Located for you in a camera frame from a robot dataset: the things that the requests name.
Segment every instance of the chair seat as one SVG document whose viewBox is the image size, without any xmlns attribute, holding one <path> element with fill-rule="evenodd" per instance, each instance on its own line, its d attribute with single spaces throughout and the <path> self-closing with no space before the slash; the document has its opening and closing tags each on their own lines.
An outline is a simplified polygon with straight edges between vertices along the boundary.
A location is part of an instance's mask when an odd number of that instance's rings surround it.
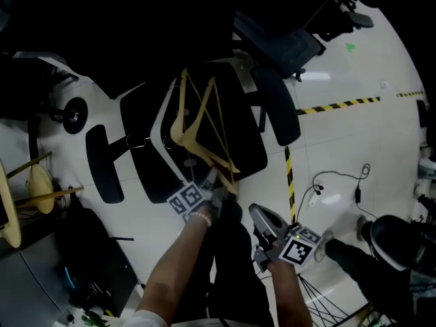
<svg viewBox="0 0 436 327">
<path fill-rule="evenodd" d="M 235 180 L 240 180 L 265 168 L 267 157 L 262 138 L 233 67 L 228 63 L 205 63 L 197 67 L 190 67 L 188 71 L 201 96 L 203 96 L 209 79 L 213 76 L 216 78 L 230 156 L 234 165 L 240 170 L 240 173 L 234 174 Z M 162 140 L 170 137 L 170 128 L 176 118 L 179 84 L 180 80 L 176 83 L 162 121 Z M 121 116 L 126 134 L 149 135 L 167 89 L 167 84 L 162 86 L 162 84 L 147 83 L 121 100 Z M 199 107 L 200 101 L 188 81 L 185 109 L 188 109 L 189 114 L 185 117 L 186 127 L 189 127 L 195 120 Z M 214 91 L 206 108 L 221 139 L 224 141 Z M 197 141 L 227 161 L 226 154 L 206 115 L 202 120 Z M 167 146 L 171 147 L 172 144 L 170 140 Z M 152 144 L 147 144 L 143 148 L 131 149 L 130 151 L 138 176 L 151 202 L 165 202 L 168 197 L 182 187 L 182 182 L 171 171 Z M 185 165 L 185 161 L 188 159 L 185 148 L 175 146 L 173 149 L 169 149 L 168 153 L 185 178 L 191 181 L 191 168 Z M 196 161 L 197 165 L 193 167 L 193 173 L 195 180 L 199 183 L 206 177 L 210 168 L 200 158 L 196 157 Z M 220 165 L 217 167 L 230 180 L 229 171 Z"/>
</svg>

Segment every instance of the caution tape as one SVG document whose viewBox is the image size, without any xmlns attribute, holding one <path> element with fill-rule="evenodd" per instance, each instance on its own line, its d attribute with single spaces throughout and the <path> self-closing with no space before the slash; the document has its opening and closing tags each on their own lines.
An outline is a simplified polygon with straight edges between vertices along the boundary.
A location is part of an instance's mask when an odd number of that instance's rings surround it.
<svg viewBox="0 0 436 327">
<path fill-rule="evenodd" d="M 399 93 L 396 95 L 397 97 L 409 97 L 411 95 L 423 95 L 424 91 L 418 91 L 418 92 L 408 92 L 408 93 Z"/>
<path fill-rule="evenodd" d="M 289 148 L 285 147 L 287 188 L 289 189 L 289 203 L 291 208 L 291 224 L 295 223 L 295 193 L 294 193 L 294 176 L 292 174 L 292 162 Z"/>
<path fill-rule="evenodd" d="M 315 114 L 316 112 L 327 112 L 329 110 L 348 108 L 349 106 L 355 106 L 356 104 L 369 104 L 380 102 L 380 97 L 373 98 L 359 98 L 343 103 L 333 103 L 328 106 L 314 106 L 313 108 L 297 109 L 297 115 Z"/>
</svg>

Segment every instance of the black pants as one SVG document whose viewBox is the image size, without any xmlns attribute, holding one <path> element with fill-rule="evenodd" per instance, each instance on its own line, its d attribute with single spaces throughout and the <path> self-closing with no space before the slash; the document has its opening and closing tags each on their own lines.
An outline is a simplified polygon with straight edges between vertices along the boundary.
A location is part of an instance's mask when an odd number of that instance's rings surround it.
<svg viewBox="0 0 436 327">
<path fill-rule="evenodd" d="M 370 246 L 371 225 L 372 222 L 368 222 L 362 229 L 362 236 Z M 378 255 L 376 259 L 337 239 L 326 243 L 326 255 L 336 261 L 358 284 L 364 297 L 377 311 L 398 322 L 406 322 L 412 318 L 413 302 L 409 291 L 408 270 L 397 271 Z"/>
<path fill-rule="evenodd" d="M 208 230 L 174 323 L 207 318 L 208 307 L 211 318 L 274 326 L 265 286 L 254 271 L 250 235 L 239 219 L 226 217 L 232 208 L 241 212 L 236 202 L 226 202 L 223 216 Z M 212 285 L 214 256 L 217 274 Z"/>
</svg>

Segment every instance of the wooden hanger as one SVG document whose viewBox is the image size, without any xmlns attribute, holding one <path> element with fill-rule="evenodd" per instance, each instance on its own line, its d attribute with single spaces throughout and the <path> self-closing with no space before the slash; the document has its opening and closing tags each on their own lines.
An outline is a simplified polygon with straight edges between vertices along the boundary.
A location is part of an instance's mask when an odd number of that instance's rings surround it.
<svg viewBox="0 0 436 327">
<path fill-rule="evenodd" d="M 180 85 L 180 96 L 178 99 L 178 113 L 177 113 L 176 120 L 174 120 L 174 122 L 170 128 L 171 139 L 174 141 L 174 143 L 176 143 L 180 146 L 185 146 L 184 144 L 182 144 L 181 141 L 182 141 L 182 137 L 184 135 L 183 122 L 184 122 L 184 116 L 185 116 L 185 97 L 186 97 L 186 80 L 187 80 L 187 78 L 189 79 L 190 83 L 192 84 L 194 91 L 196 92 L 198 99 L 200 100 L 200 103 L 202 103 L 204 101 L 204 97 L 202 100 L 200 97 L 200 94 L 198 93 L 198 90 L 196 89 L 194 83 L 192 82 L 191 77 L 188 74 L 187 68 L 185 68 L 182 71 L 182 78 L 181 78 L 181 85 Z M 215 88 L 216 88 L 215 78 L 213 78 L 213 79 L 214 79 L 214 81 L 213 81 L 212 85 L 208 86 L 206 88 L 206 91 L 208 91 L 209 95 L 211 94 L 212 87 L 215 86 Z M 199 144 L 197 142 L 196 142 L 196 144 L 198 144 L 202 148 L 204 153 L 207 154 L 211 159 L 215 160 L 218 164 L 222 165 L 224 168 L 227 168 L 232 174 L 233 173 L 240 173 L 240 170 L 238 168 L 236 168 L 236 166 L 233 164 L 233 161 L 230 159 L 228 149 L 226 148 L 226 146 L 224 146 L 224 143 L 222 142 L 221 137 L 218 134 L 217 128 L 215 127 L 214 123 L 212 122 L 212 118 L 211 118 L 210 114 L 208 113 L 206 108 L 204 110 L 206 111 L 206 114 L 209 118 L 209 121 L 211 122 L 211 125 L 215 131 L 215 134 L 217 135 L 218 140 L 220 141 L 223 150 L 225 151 L 227 157 L 229 158 L 230 163 L 228 161 L 222 159 L 218 155 L 214 154 L 213 152 L 211 152 L 210 150 L 208 150 L 207 148 L 205 148 L 201 144 Z M 195 137 L 197 136 L 198 128 L 200 127 L 200 123 L 201 123 L 201 119 L 203 117 L 203 114 L 202 114 L 200 121 L 198 123 L 198 127 L 196 129 L 196 134 L 194 136 L 194 140 L 195 140 Z"/>
<path fill-rule="evenodd" d="M 202 104 L 200 106 L 200 109 L 198 110 L 198 114 L 195 121 L 191 126 L 187 128 L 187 130 L 185 131 L 185 133 L 182 135 L 181 138 L 181 144 L 186 148 L 186 150 L 203 159 L 211 168 L 214 166 L 214 163 L 212 159 L 209 157 L 209 155 L 207 155 L 207 153 L 204 151 L 204 149 L 197 143 L 196 136 L 198 133 L 198 129 L 200 128 L 200 123 L 202 121 L 204 112 L 206 110 L 207 101 L 211 95 L 211 91 L 214 86 L 214 83 L 215 83 L 215 77 L 211 78 L 208 82 L 202 100 Z M 217 176 L 229 192 L 233 194 L 238 193 L 235 186 L 218 169 L 217 169 Z"/>
</svg>

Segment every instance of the black cable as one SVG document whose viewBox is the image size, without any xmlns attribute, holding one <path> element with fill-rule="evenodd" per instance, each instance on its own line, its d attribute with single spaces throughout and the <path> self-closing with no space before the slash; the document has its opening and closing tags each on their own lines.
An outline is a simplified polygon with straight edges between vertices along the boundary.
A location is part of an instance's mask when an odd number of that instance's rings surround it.
<svg viewBox="0 0 436 327">
<path fill-rule="evenodd" d="M 26 214 L 24 214 L 24 213 L 20 213 L 20 215 L 25 215 L 27 218 L 18 218 L 18 219 L 21 220 L 21 221 L 27 221 L 27 220 L 30 220 L 30 219 L 37 218 L 37 217 L 39 217 L 41 214 L 42 214 L 42 213 L 39 212 L 39 211 L 38 211 L 36 214 L 34 214 L 34 215 L 26 215 Z"/>
<path fill-rule="evenodd" d="M 327 173 L 333 173 L 333 174 L 337 174 L 338 176 L 344 176 L 344 177 L 349 177 L 349 178 L 356 179 L 356 180 L 358 181 L 358 183 L 357 183 L 357 187 L 356 187 L 356 190 L 355 190 L 355 192 L 354 192 L 354 197 L 355 197 L 356 207 L 357 207 L 358 209 L 360 209 L 362 212 L 365 212 L 365 213 L 367 213 L 368 215 L 370 215 L 370 216 L 372 216 L 372 217 L 378 219 L 378 217 L 375 216 L 373 213 L 368 212 L 368 211 L 364 210 L 363 208 L 360 208 L 359 205 L 358 205 L 358 203 L 360 202 L 360 182 L 363 181 L 364 179 L 367 179 L 367 178 L 368 178 L 368 176 L 369 176 L 369 172 L 370 172 L 370 171 L 371 171 L 371 165 L 370 165 L 369 163 L 366 163 L 365 165 L 363 165 L 363 167 L 362 167 L 362 171 L 360 172 L 360 176 L 359 176 L 359 177 L 353 176 L 352 174 L 340 173 L 340 172 L 337 172 L 337 171 L 322 171 L 322 172 L 320 172 L 320 173 L 317 173 L 317 174 L 312 178 L 312 186 L 319 186 L 319 185 L 316 185 L 316 184 L 315 184 L 315 179 L 316 179 L 316 177 L 318 177 L 318 176 L 321 175 L 321 174 L 327 174 Z"/>
<path fill-rule="evenodd" d="M 373 215 L 371 212 L 368 212 L 368 211 L 364 210 L 363 208 L 360 208 L 359 205 L 357 204 L 357 202 L 356 202 L 356 206 L 357 206 L 357 208 L 359 208 L 361 211 L 363 211 L 363 212 L 365 212 L 365 213 L 368 213 L 369 215 L 372 215 L 372 216 L 373 216 L 374 218 L 376 218 L 376 219 L 379 219 L 379 217 Z"/>
<path fill-rule="evenodd" d="M 360 181 L 362 181 L 363 179 L 367 179 L 368 178 L 368 175 L 369 175 L 370 171 L 371 171 L 371 165 L 369 163 L 366 163 L 365 165 L 363 165 L 362 172 L 360 173 L 359 177 L 353 176 L 351 174 L 340 173 L 340 172 L 337 172 L 337 171 L 323 171 L 323 172 L 317 173 L 312 178 L 312 185 L 315 185 L 315 179 L 319 175 L 326 174 L 326 173 L 333 173 L 333 174 L 337 174 L 338 176 L 344 176 L 344 177 L 350 177 L 350 178 L 356 179 L 356 180 L 359 181 L 358 184 L 357 184 L 357 186 L 359 186 L 360 185 Z"/>
<path fill-rule="evenodd" d="M 31 275 L 33 276 L 33 278 L 35 279 L 36 283 L 41 287 L 41 289 L 44 291 L 44 293 L 47 295 L 48 299 L 50 299 L 52 301 L 52 303 L 55 305 L 55 307 L 61 312 L 63 313 L 63 310 L 59 307 L 58 304 L 56 304 L 56 302 L 53 300 L 53 298 L 50 296 L 50 294 L 48 294 L 48 292 L 46 291 L 46 289 L 44 288 L 44 286 L 40 283 L 40 281 L 37 279 L 37 277 L 35 276 L 35 274 L 33 273 L 32 269 L 30 269 L 30 266 L 27 264 L 26 259 L 22 256 L 22 253 L 19 252 L 18 253 L 21 257 L 21 259 L 23 260 L 23 262 L 25 263 L 25 266 L 27 267 L 27 269 L 29 269 L 29 272 L 31 273 Z"/>
<path fill-rule="evenodd" d="M 305 191 L 305 194 L 302 196 L 302 200 L 301 200 L 301 203 L 300 203 L 300 207 L 298 207 L 297 216 L 296 216 L 296 221 L 298 221 L 298 215 L 300 214 L 301 206 L 302 206 L 303 202 L 305 201 L 306 194 L 309 192 L 310 189 L 312 189 L 312 188 L 315 189 L 315 187 L 322 187 L 322 185 L 312 184 L 312 185 L 311 185 L 311 186 L 310 186 L 310 187 Z"/>
</svg>

